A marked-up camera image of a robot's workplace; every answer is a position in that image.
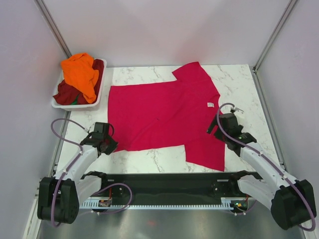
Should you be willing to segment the dark red t shirt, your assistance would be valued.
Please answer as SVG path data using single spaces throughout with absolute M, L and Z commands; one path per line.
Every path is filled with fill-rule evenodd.
M 104 64 L 102 60 L 95 59 L 92 65 L 92 68 L 94 70 L 98 70 L 99 76 L 98 76 L 98 81 L 96 85 L 94 86 L 94 91 L 95 95 L 97 97 L 101 79 L 102 79 L 102 74 L 103 74 L 103 69 L 104 69 Z M 83 104 L 93 104 L 96 102 L 96 99 L 93 103 L 88 103 L 86 99 L 84 98 L 84 95 L 74 88 L 73 86 L 68 85 L 65 80 L 62 80 L 61 83 L 58 84 L 57 86 L 57 93 L 53 96 L 53 98 L 56 100 L 56 102 L 60 105 L 70 105 L 76 98 L 77 95 L 79 96 L 79 105 Z

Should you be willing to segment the pink red t shirt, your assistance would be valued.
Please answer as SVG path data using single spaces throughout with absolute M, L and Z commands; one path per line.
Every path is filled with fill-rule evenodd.
M 173 71 L 174 81 L 112 86 L 108 121 L 119 151 L 184 146 L 186 161 L 223 171 L 225 144 L 207 130 L 220 94 L 198 62 Z

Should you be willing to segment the orange t shirt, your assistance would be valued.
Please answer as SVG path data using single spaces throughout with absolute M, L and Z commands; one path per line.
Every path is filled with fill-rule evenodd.
M 60 63 L 66 84 L 81 92 L 89 104 L 97 99 L 94 88 L 100 75 L 93 63 L 94 58 L 88 53 L 77 53 Z

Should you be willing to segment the aluminium frame post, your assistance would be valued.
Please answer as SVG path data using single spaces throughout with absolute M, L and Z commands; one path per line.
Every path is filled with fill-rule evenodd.
M 266 42 L 260 56 L 258 57 L 256 63 L 251 68 L 254 74 L 257 74 L 258 70 L 260 69 L 262 63 L 264 62 L 268 52 L 270 51 L 272 45 L 275 43 L 276 39 L 278 38 L 279 34 L 281 33 L 282 29 L 284 28 L 285 24 L 287 23 L 290 15 L 292 14 L 294 8 L 299 3 L 299 0 L 290 0 L 288 1 L 287 6 L 285 7 L 281 17 L 279 18 L 274 30 L 272 31 L 269 39 Z
M 61 50 L 63 51 L 64 55 L 69 58 L 72 56 L 72 53 L 67 46 L 66 41 L 64 40 L 57 24 L 55 23 L 47 5 L 43 0 L 35 0 L 35 4 L 37 5 L 38 9 L 40 10 L 42 16 L 44 17 L 48 27 L 50 28 L 52 34 L 54 35 L 56 41 L 58 42 Z

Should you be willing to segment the right aluminium frame post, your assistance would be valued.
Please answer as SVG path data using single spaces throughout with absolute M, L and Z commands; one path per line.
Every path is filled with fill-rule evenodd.
M 262 63 L 264 62 L 268 52 L 270 51 L 272 45 L 275 43 L 276 39 L 278 38 L 279 34 L 281 33 L 282 29 L 284 28 L 285 24 L 287 23 L 290 15 L 292 14 L 294 8 L 299 3 L 299 0 L 290 0 L 288 1 L 287 6 L 285 7 L 281 17 L 279 18 L 274 30 L 272 31 L 269 39 L 266 42 L 260 56 L 258 57 L 256 63 L 251 68 L 254 74 L 257 74 L 258 70 L 260 69 Z

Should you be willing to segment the green garment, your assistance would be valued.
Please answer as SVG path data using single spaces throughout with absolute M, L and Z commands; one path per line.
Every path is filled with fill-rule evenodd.
M 80 95 L 77 95 L 75 100 L 71 103 L 71 105 L 78 105 L 79 104 L 79 96 Z

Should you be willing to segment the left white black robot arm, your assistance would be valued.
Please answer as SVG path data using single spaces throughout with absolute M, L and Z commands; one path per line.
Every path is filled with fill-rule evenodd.
M 68 163 L 40 181 L 37 205 L 40 220 L 50 221 L 55 227 L 71 224 L 84 201 L 94 193 L 104 196 L 109 192 L 109 183 L 102 179 L 102 173 L 86 171 L 102 154 L 110 155 L 116 150 L 114 133 L 110 123 L 94 123 L 93 130 L 81 142 L 74 143 L 78 150 Z

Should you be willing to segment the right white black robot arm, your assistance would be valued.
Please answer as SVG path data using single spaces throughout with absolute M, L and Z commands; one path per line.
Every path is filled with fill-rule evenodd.
M 253 197 L 270 210 L 277 225 L 284 229 L 311 221 L 309 229 L 316 227 L 317 216 L 314 191 L 311 183 L 298 180 L 277 165 L 248 132 L 242 132 L 236 115 L 231 112 L 216 115 L 207 133 L 224 142 L 228 149 L 250 164 L 260 176 L 256 178 L 245 170 L 234 173 L 229 178 L 228 190 L 234 196 L 242 193 Z

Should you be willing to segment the left aluminium frame post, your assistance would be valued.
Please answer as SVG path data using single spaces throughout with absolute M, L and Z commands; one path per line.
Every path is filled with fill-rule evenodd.
M 43 0 L 35 0 L 35 4 L 37 5 L 38 9 L 40 10 L 42 16 L 44 17 L 48 27 L 50 28 L 52 34 L 54 35 L 56 41 L 58 42 L 61 50 L 63 51 L 64 55 L 69 58 L 72 56 L 72 53 L 67 46 L 66 41 L 64 40 L 57 24 L 55 23 L 47 5 Z

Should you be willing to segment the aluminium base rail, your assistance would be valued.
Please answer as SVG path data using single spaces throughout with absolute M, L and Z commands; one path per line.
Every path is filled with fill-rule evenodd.
M 82 202 L 90 196 L 106 196 L 119 199 L 130 193 L 138 203 L 143 203 L 147 197 L 158 197 L 160 202 L 173 204 L 173 197 L 184 198 L 193 203 L 196 198 L 207 197 L 244 197 L 239 190 L 233 174 L 117 174 L 106 175 L 90 172 L 84 175 L 78 183 L 71 179 L 61 182 L 54 177 L 45 177 L 39 184 L 39 200 L 48 206 L 52 203 L 54 191 L 57 197 L 64 201 Z

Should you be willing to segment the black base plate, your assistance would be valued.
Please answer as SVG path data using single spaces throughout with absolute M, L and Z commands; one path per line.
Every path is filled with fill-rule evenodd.
M 111 196 L 116 205 L 212 205 L 222 198 L 245 198 L 229 181 L 232 173 L 102 173 L 99 196 Z

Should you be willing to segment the white plastic bin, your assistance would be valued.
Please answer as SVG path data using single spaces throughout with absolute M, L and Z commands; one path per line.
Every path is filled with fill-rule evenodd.
M 102 92 L 103 92 L 103 87 L 104 87 L 104 81 L 106 79 L 106 69 L 107 69 L 107 61 L 102 58 L 98 58 L 98 60 L 102 60 L 104 64 L 104 69 L 103 69 L 103 74 L 102 74 L 102 79 L 99 87 L 99 91 L 97 94 L 96 102 L 93 104 L 83 104 L 83 105 L 60 105 L 56 102 L 54 98 L 51 99 L 51 106 L 56 109 L 63 109 L 65 111 L 95 111 L 99 107 L 101 97 L 102 97 Z

